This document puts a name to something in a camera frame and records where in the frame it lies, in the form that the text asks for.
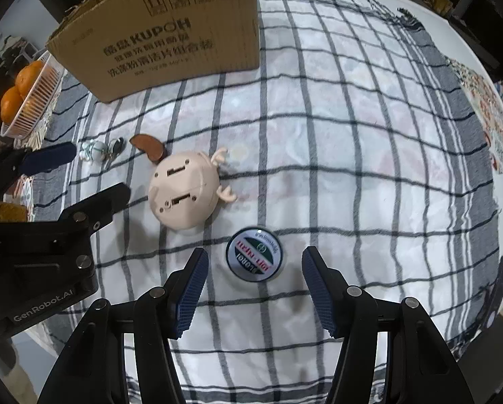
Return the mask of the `brown cardboard box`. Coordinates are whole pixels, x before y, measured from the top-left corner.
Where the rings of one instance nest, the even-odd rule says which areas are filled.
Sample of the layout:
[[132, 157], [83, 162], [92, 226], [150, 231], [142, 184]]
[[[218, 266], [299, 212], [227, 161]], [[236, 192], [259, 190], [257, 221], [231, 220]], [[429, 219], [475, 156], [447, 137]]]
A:
[[47, 42], [98, 100], [259, 65], [258, 0], [84, 0]]

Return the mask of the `patterned table runner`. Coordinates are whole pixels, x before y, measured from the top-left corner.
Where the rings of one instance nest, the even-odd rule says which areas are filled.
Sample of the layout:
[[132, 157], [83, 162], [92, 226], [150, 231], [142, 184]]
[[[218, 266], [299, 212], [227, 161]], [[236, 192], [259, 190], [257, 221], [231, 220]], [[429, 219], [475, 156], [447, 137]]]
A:
[[483, 76], [456, 59], [446, 58], [483, 129], [494, 171], [503, 173], [503, 103]]

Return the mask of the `grey checked tablecloth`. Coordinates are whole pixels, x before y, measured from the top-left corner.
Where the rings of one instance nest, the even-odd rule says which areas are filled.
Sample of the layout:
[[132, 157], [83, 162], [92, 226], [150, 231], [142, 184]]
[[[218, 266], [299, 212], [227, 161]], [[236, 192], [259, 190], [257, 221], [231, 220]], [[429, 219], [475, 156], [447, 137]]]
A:
[[[209, 253], [189, 330], [171, 345], [190, 403], [320, 403], [340, 343], [321, 327], [301, 268], [326, 264], [372, 296], [418, 299], [455, 355], [481, 326], [499, 265], [498, 209], [481, 123], [425, 28], [363, 0], [258, 0], [259, 67], [192, 78], [104, 104], [64, 78], [48, 141], [138, 131], [170, 152], [228, 149], [236, 202], [175, 232], [152, 214], [155, 167], [134, 147], [33, 182], [37, 220], [118, 182], [129, 206], [92, 238], [98, 296], [136, 299]], [[260, 226], [282, 244], [276, 277], [245, 282], [225, 251]]]

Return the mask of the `beige round deer toy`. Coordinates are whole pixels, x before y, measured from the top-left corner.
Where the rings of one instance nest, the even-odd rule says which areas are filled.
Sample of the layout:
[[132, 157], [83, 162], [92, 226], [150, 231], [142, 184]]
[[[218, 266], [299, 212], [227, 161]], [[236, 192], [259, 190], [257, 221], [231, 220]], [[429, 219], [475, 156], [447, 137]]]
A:
[[235, 202], [231, 187], [220, 184], [218, 167], [228, 150], [209, 156], [202, 151], [183, 151], [161, 161], [150, 181], [148, 203], [165, 227], [188, 230], [203, 224], [218, 203]]

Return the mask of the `orange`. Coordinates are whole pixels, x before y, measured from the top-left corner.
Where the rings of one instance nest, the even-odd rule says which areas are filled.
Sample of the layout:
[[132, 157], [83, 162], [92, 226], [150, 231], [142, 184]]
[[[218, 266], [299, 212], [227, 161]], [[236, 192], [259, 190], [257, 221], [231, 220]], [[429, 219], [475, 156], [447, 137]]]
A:
[[16, 86], [5, 92], [0, 101], [0, 118], [4, 124], [10, 125], [12, 123], [23, 101], [24, 99]]
[[15, 77], [15, 86], [22, 98], [28, 95], [37, 77], [44, 68], [45, 63], [41, 60], [35, 60], [28, 66], [22, 68]]

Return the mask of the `blue white doll figure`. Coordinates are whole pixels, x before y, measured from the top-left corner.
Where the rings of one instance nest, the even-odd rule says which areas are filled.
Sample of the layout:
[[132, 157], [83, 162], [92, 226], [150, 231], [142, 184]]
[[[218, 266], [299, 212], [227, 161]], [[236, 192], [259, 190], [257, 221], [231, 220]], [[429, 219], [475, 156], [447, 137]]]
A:
[[109, 154], [108, 145], [102, 141], [84, 141], [81, 146], [80, 159], [84, 162], [103, 163]]

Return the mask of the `round green tin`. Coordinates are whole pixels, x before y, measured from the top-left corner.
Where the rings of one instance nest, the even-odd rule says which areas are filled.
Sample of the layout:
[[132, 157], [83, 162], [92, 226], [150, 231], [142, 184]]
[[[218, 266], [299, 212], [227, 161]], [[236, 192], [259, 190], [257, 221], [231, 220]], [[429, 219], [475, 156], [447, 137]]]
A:
[[237, 231], [228, 241], [225, 257], [234, 276], [249, 283], [262, 283], [276, 277], [284, 261], [279, 239], [260, 226]]

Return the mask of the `brown wooden piece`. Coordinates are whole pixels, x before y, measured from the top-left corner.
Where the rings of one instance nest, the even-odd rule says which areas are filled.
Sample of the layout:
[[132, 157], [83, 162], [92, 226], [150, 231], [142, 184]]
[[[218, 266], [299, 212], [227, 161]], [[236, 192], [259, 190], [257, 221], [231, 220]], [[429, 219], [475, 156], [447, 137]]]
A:
[[143, 133], [133, 135], [129, 143], [140, 152], [143, 152], [149, 158], [149, 161], [154, 164], [159, 164], [164, 158], [164, 143], [151, 135]]

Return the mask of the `white fruit basket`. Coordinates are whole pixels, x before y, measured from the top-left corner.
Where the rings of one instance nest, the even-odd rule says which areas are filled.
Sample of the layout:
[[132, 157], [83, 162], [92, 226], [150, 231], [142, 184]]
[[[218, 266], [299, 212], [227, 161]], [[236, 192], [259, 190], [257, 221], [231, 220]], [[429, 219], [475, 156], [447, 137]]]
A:
[[23, 98], [23, 104], [12, 123], [2, 123], [1, 137], [23, 140], [31, 134], [56, 94], [63, 77], [63, 66], [48, 51], [43, 52], [37, 60], [45, 63], [44, 68], [28, 95]]

